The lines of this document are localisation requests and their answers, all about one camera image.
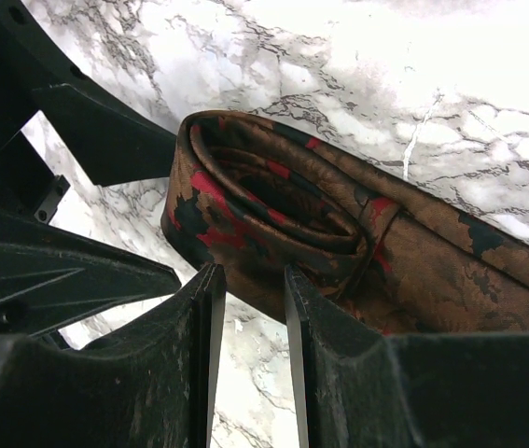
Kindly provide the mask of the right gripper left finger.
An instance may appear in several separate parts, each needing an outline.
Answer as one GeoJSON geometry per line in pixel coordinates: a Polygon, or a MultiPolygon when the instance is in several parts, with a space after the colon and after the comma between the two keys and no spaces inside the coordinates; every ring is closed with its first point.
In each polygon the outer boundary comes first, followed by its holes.
{"type": "Polygon", "coordinates": [[[171,298],[81,350],[0,336],[0,447],[206,447],[226,279],[171,298]]]}

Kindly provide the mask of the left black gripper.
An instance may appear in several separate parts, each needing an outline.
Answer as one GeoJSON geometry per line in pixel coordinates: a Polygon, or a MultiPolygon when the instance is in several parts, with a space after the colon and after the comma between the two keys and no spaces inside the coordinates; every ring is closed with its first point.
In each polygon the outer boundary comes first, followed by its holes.
{"type": "Polygon", "coordinates": [[[0,1],[0,208],[43,224],[69,183],[55,174],[23,134],[41,114],[90,181],[107,187],[167,177],[175,136],[92,82],[60,50],[32,57],[18,33],[47,35],[19,1],[0,1]]]}

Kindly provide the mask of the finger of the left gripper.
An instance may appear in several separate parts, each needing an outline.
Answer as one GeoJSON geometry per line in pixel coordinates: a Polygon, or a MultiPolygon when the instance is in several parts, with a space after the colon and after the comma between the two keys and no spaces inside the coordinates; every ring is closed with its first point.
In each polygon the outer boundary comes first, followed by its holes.
{"type": "Polygon", "coordinates": [[[115,247],[0,242],[0,333],[44,334],[179,288],[172,268],[115,247]]]}

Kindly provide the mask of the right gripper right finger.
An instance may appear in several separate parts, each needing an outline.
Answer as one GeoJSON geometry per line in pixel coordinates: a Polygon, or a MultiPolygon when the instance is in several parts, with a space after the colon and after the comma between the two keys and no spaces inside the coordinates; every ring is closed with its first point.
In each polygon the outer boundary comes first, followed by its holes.
{"type": "Polygon", "coordinates": [[[285,269],[302,447],[529,447],[529,333],[388,335],[285,269]]]}

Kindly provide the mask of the brown red patterned tie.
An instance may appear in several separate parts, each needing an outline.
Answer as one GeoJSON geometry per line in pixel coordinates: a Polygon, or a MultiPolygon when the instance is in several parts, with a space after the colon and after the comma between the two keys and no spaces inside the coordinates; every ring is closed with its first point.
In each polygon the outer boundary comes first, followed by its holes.
{"type": "Polygon", "coordinates": [[[313,136],[231,111],[182,122],[161,227],[283,321],[285,267],[382,333],[529,331],[529,245],[313,136]]]}

